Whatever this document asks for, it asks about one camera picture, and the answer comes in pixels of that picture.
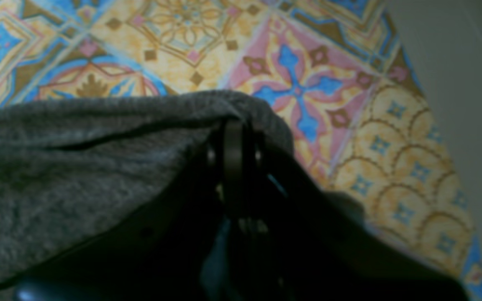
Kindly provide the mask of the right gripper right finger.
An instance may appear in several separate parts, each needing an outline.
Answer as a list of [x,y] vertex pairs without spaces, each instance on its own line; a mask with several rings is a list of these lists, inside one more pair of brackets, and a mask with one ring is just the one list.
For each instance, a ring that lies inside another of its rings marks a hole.
[[319,189],[296,160],[241,124],[241,217],[266,227],[285,280],[297,301],[466,301],[452,277],[381,242],[346,207],[348,195]]

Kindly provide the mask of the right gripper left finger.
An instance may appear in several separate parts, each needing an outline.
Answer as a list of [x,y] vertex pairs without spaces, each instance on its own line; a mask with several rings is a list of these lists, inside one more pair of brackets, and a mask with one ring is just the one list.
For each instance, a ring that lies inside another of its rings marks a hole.
[[241,301],[243,122],[226,120],[159,196],[18,281],[15,301]]

